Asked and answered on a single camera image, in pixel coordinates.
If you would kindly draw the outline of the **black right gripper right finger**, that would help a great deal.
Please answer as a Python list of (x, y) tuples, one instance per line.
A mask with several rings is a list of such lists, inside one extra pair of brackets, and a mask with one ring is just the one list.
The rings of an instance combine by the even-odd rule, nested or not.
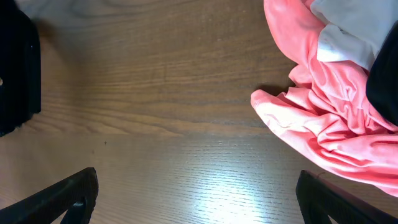
[(397, 218), (302, 170), (296, 196), (305, 224), (397, 224)]

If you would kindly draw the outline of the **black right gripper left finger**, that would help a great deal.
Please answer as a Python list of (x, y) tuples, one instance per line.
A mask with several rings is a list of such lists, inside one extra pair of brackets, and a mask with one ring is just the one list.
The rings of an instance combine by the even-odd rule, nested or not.
[(46, 189), (1, 209), (1, 223), (52, 223), (64, 215), (62, 223), (88, 224), (98, 196), (98, 178), (87, 167)]

